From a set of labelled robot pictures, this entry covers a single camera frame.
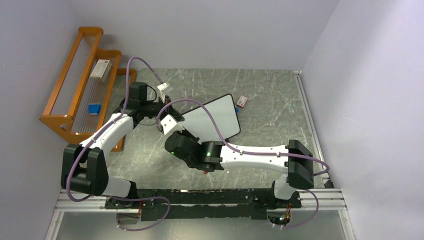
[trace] blue block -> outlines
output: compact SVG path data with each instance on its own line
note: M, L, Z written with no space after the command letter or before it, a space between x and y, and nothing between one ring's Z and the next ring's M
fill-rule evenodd
M88 113L90 115L97 115L100 113L100 103L90 103L88 105Z

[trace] wooden rack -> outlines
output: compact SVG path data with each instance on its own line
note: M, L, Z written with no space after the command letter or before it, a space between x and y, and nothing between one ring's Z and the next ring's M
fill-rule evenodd
M68 143L79 144L95 133L105 122L109 99L117 75L125 75L119 68L121 52L99 48L103 29L80 27L63 65L40 121ZM105 81L89 79L94 63L99 59L111 60L112 67ZM130 82L136 79L135 69L130 70ZM100 113L90 115L88 105L100 103ZM124 138L112 151L124 149Z

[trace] gray marble surface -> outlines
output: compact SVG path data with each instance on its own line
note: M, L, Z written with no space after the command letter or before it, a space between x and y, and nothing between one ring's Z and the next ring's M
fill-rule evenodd
M192 98L206 103L230 93L235 101L248 97L238 119L241 132L231 143L245 146L285 145L289 139L301 141L314 152L313 136L308 128L301 96L292 71L249 69L155 69L164 82L172 85L173 100ZM137 71L137 82L158 85L148 69ZM123 77L116 79L108 115L125 97ZM190 103L178 103L181 113L193 108ZM142 124L153 124L145 119ZM126 136L124 150L111 152L106 164L111 176L131 180L138 188L207 189L207 188L270 188L280 174L261 169L231 169L204 174L165 151L166 138L155 126L139 125ZM315 177L315 187L323 188L321 177Z

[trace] white box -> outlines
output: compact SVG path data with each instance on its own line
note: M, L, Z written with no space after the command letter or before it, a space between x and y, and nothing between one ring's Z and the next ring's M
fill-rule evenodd
M106 77L109 74L109 70L111 69L112 64L110 60L106 59L99 59L97 60L97 63L95 64L90 78L94 80L102 80L105 81Z
M246 96L241 96L240 99L238 99L237 103L235 105L239 107L244 107L246 102L248 101L248 98Z

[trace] purple cable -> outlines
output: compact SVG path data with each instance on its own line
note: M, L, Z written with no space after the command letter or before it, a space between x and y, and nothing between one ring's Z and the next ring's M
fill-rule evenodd
M136 199L128 199L128 198L124 198L124 197L118 197L118 196L111 196L111 198L116 199L116 200L121 200L121 201L131 201L131 202L139 202L139 201L149 201L149 200L154 200L154 199L162 199L165 200L168 203L168 208L166 209L165 214L163 215L163 217L159 220L157 220L155 223L153 223L150 226L146 226L143 228L138 228L138 229L131 229L131 228L126 228L123 227L119 224L118 221L118 214L116 214L116 225L118 228L124 230L124 231L129 231L129 232L138 232L138 231L143 231L143 230L147 230L150 228L153 228L154 226L160 224L168 215L168 213L170 212L171 209L171 202L168 198L163 197L163 196L152 196L152 197L146 197L146 198L136 198Z
M143 59L139 58L139 57L133 57L131 58L128 63L131 62L132 59L138 59L140 61L142 61L147 67L148 69L150 69L150 71L154 74L154 76L156 77L156 79L159 81L160 84L163 84L164 82L162 81L162 79L159 77L159 75L155 72L155 70L153 70L153 68L150 67L150 65Z
M317 215L317 213L318 213L318 209L320 208L320 204L319 204L319 202L318 202L318 197L317 197L317 195L315 195L315 193L314 193L314 192L312 192L312 191L310 191L310 190L305 189L305 191L306 191L306 192L308 192L308 193L310 193L310 194L312 194L312 196L315 198L315 201L316 201L316 208L315 208L315 211L314 211L314 212L313 212L313 214L312 214L312 215L311 215L308 219L306 219L305 221L303 221L303 222L299 222L299 223L296 223L296 224L294 224L294 225L290 225L290 226L283 226L283 227L282 227L283 229L294 229L294 228L300 227L300 226L302 226L302 225L306 224L307 222L311 221L313 218L315 218L315 215Z
M237 152L237 153L240 153L240 149L237 149L237 148L235 148L235 147L233 147L233 146L231 146L228 142L226 142L225 141L225 139L224 139L224 137L223 137L223 135L221 134L221 132L220 132L220 130L218 129L218 126L217 126L217 123L215 122L215 120L214 120L214 118L212 117L212 114L209 112L209 110L203 105L203 104L201 104L199 101L196 101L196 100L194 100L194 99L190 99L190 98L182 98L182 99L177 99L177 100L174 100L174 101L171 101L170 103L168 103L168 104L166 104L164 107L162 107L162 109L159 111L159 114L157 115L157 118L156 118L156 128L159 130L159 131L161 131L161 127L160 127L160 125L159 125L159 121L160 121L160 116L162 115L162 113L169 107L169 106L171 106L171 105L173 105L173 104L176 104L176 103L179 103L179 102L192 102L192 103L195 103L195 104L197 104L197 105L199 105L205 112L206 112L206 114L209 116L209 118L210 118L210 120L212 121L212 124L213 124L213 126L215 127L215 130L216 130L216 133L218 134L218 136L219 136L219 139L221 139L221 141L229 148L229 149L231 149L231 150L233 150L233 151L235 151L235 152ZM256 156L276 156L277 155L277 153L276 152L254 152L254 151L243 151L243 154L248 154L248 155L256 155ZM306 160L309 160L309 161L314 161L314 162L317 162L317 163L319 163L319 164L322 164L322 165L324 165L325 166L325 169L324 170L322 170L322 171L320 171L320 172L317 172L317 173L314 173L313 175L314 176L318 176L318 175L321 175L321 174L326 174L326 173L328 173L329 172L329 170L330 170L330 167L329 167L329 165L327 164L327 163L325 163L324 161L321 161L321 160L319 160L319 159L316 159L316 158L314 158L314 157L311 157L311 156L305 156L305 155L301 155L301 154L295 154L295 153L283 153L283 152L281 152L280 153L280 155L281 156L288 156L288 157L294 157L294 158L301 158L301 159L306 159Z

